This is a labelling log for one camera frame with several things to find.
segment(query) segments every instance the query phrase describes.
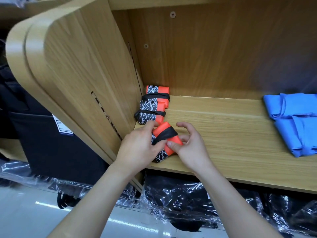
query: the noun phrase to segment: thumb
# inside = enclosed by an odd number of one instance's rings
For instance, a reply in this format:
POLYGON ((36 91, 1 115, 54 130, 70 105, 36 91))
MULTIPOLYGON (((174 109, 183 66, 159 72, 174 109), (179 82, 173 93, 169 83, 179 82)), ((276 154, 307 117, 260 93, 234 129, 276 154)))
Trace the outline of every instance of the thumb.
POLYGON ((180 150, 180 148, 182 147, 181 145, 179 145, 179 144, 177 144, 177 143, 175 143, 175 142, 173 142, 173 141, 168 141, 168 142, 167 142, 167 146, 168 146, 171 150, 175 151, 176 153, 178 153, 179 150, 180 150))
POLYGON ((153 146, 153 149, 156 154, 158 154, 164 149, 166 142, 167 140, 161 140, 160 142, 158 142, 156 145, 153 146))

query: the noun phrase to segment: label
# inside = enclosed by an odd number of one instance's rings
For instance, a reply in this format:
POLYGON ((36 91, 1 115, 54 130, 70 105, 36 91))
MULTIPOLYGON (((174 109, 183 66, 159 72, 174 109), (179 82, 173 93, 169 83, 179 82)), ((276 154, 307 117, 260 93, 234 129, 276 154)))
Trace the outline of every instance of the label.
POLYGON ((57 125, 58 131, 62 134, 68 134, 68 135, 73 135, 74 133, 67 128, 65 124, 63 124, 56 116, 53 115, 53 118, 55 120, 55 123, 57 125))

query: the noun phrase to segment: person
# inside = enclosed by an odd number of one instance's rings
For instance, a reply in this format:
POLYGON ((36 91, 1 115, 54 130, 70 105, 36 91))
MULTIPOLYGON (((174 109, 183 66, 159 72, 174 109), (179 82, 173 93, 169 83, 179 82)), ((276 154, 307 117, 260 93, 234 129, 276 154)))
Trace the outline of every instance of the person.
POLYGON ((206 188, 230 238, 282 237, 263 219, 217 170, 209 158, 204 140, 194 126, 178 122, 189 135, 180 135, 184 145, 162 140, 151 145, 156 122, 126 135, 113 162, 89 193, 50 233, 49 238, 99 238, 110 213, 128 182, 146 168, 165 144, 174 150, 206 188))

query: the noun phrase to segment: floor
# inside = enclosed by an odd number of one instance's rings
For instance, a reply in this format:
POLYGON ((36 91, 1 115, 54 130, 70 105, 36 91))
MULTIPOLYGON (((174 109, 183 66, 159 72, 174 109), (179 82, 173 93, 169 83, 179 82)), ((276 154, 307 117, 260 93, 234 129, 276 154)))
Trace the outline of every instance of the floor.
MULTIPOLYGON (((59 209, 57 194, 25 186, 0 187, 0 237, 44 238, 71 211, 59 209)), ((114 207, 101 237, 227 238, 219 229, 183 232, 138 209, 114 207)))

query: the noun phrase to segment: blue folded bag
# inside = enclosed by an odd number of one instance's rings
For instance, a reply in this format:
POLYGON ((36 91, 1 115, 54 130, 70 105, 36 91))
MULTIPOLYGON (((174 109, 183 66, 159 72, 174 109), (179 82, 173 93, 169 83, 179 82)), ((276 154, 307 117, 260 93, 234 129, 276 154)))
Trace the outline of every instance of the blue folded bag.
POLYGON ((317 94, 265 95, 263 100, 274 120, 317 116, 317 94))
POLYGON ((317 154, 317 117, 292 116, 277 120, 275 126, 295 157, 317 154))

